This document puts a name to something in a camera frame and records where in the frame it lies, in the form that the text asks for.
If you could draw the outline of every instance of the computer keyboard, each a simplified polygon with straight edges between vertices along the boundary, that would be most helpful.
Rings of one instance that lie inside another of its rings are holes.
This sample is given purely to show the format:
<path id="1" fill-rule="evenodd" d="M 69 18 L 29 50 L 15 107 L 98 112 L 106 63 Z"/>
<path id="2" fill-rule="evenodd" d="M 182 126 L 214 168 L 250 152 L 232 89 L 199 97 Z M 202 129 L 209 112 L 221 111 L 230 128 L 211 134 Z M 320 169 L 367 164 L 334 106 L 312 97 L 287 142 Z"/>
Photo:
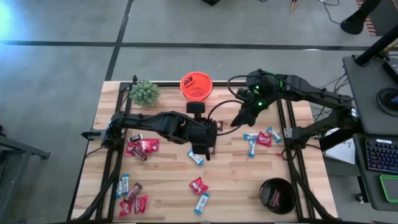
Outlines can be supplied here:
<path id="1" fill-rule="evenodd" d="M 398 142 L 366 138 L 368 169 L 398 174 Z"/>

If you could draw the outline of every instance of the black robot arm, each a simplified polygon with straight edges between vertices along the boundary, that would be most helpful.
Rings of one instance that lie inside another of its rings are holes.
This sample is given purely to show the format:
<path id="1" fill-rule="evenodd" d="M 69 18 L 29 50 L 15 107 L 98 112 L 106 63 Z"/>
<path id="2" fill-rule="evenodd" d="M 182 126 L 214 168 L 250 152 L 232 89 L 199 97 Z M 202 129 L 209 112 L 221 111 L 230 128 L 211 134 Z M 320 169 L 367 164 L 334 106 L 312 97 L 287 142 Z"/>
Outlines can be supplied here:
<path id="1" fill-rule="evenodd" d="M 356 118 L 351 115 L 352 99 L 349 96 L 327 91 L 326 88 L 314 87 L 296 75 L 278 75 L 258 69 L 248 75 L 246 86 L 247 89 L 240 88 L 235 94 L 243 104 L 232 126 L 242 124 L 253 126 L 258 114 L 277 99 L 306 100 L 333 109 L 325 120 L 305 128 L 286 130 L 285 137 L 301 148 L 305 148 L 311 136 L 325 133 L 333 128 L 352 129 L 358 124 Z"/>
<path id="2" fill-rule="evenodd" d="M 195 114 L 195 118 L 175 111 L 156 115 L 116 113 L 111 118 L 101 146 L 116 146 L 123 136 L 124 128 L 155 131 L 176 144 L 191 142 L 193 153 L 204 154 L 210 160 L 209 147 L 214 147 L 216 143 L 217 123 L 202 118 L 201 113 L 204 112 L 203 103 L 192 102 L 187 104 L 187 113 Z"/>

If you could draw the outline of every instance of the gray floor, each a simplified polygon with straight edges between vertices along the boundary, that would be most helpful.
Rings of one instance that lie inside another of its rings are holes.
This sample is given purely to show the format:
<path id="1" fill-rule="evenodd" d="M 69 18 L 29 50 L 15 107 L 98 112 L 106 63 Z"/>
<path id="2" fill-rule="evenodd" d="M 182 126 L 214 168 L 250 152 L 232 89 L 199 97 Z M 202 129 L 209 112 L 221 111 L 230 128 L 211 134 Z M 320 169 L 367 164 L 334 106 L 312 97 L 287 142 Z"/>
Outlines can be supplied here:
<path id="1" fill-rule="evenodd" d="M 199 0 L 135 0 L 123 41 L 369 46 L 378 39 L 366 29 L 345 34 L 317 0 L 298 1 L 291 14 L 290 2 L 221 0 L 210 7 Z M 115 42 L 126 5 L 127 0 L 3 0 L 0 40 Z M 357 8 L 355 0 L 329 7 L 337 21 Z M 10 138 L 52 152 L 48 161 L 32 159 L 10 220 L 65 221 L 87 144 L 80 133 L 93 123 L 112 52 L 112 47 L 0 45 L 0 124 Z M 193 70 L 225 80 L 260 67 L 322 86 L 344 73 L 343 56 L 359 53 L 123 47 L 112 80 L 132 75 L 179 80 Z M 349 86 L 340 93 L 350 95 Z M 340 218 L 397 220 L 395 213 L 354 201 L 356 178 L 330 177 L 330 182 Z"/>

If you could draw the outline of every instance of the wooden tabletop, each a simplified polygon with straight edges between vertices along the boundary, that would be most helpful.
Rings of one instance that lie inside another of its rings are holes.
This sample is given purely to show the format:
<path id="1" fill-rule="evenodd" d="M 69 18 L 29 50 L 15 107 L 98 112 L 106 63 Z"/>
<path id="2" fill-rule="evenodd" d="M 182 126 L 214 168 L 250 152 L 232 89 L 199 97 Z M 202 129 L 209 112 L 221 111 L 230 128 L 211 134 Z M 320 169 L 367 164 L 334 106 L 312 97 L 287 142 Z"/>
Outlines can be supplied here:
<path id="1" fill-rule="evenodd" d="M 104 82 L 93 128 L 106 129 L 116 106 L 120 82 Z M 206 113 L 224 100 L 232 100 L 233 95 L 226 87 L 214 87 L 206 99 Z M 185 113 L 186 99 L 178 87 L 161 87 L 160 97 L 155 107 L 141 108 L 132 105 L 130 113 L 157 114 L 161 111 Z M 313 123 L 307 102 L 293 103 L 297 126 Z M 212 114 L 217 121 L 224 121 L 224 131 L 229 131 L 232 119 L 237 115 L 240 105 L 227 103 Z M 289 117 L 285 108 L 289 126 Z M 272 143 L 272 147 L 256 146 L 254 158 L 247 156 L 249 143 L 243 140 L 244 133 L 258 133 L 272 126 L 282 133 L 276 103 L 260 113 L 253 127 L 242 126 L 234 133 L 217 138 L 216 154 L 210 161 L 198 167 L 188 156 L 191 145 L 167 142 L 156 133 L 129 129 L 127 136 L 142 133 L 144 138 L 160 140 L 159 151 L 148 156 L 147 161 L 123 156 L 121 175 L 129 174 L 129 185 L 139 182 L 143 189 L 138 197 L 148 195 L 144 214 L 134 212 L 119 217 L 121 208 L 116 200 L 114 222 L 293 222 L 297 221 L 295 211 L 287 215 L 276 215 L 259 200 L 261 184 L 274 177 L 290 181 L 287 163 L 275 156 L 282 152 L 284 144 Z M 88 152 L 98 148 L 100 140 L 90 142 Z M 303 150 L 310 187 L 320 203 L 334 216 L 337 216 L 333 196 L 322 153 L 318 149 Z M 81 215 L 98 193 L 103 175 L 106 150 L 89 155 L 84 163 L 72 218 Z M 209 186 L 209 200 L 202 215 L 193 212 L 199 196 L 188 186 L 198 177 Z M 304 214 L 307 214 L 305 198 L 300 193 Z M 109 195 L 104 203 L 104 213 L 108 211 Z"/>

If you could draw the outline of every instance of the small potted plant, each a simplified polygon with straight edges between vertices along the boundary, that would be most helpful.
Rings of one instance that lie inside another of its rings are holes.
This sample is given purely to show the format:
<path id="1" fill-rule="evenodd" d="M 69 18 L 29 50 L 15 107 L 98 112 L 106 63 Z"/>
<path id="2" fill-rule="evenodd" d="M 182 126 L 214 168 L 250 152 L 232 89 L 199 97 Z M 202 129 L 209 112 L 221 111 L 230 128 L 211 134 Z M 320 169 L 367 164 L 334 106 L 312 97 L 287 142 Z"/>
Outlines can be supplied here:
<path id="1" fill-rule="evenodd" d="M 141 80 L 132 86 L 130 98 L 132 103 L 140 106 L 153 107 L 159 98 L 159 87 L 147 80 Z"/>

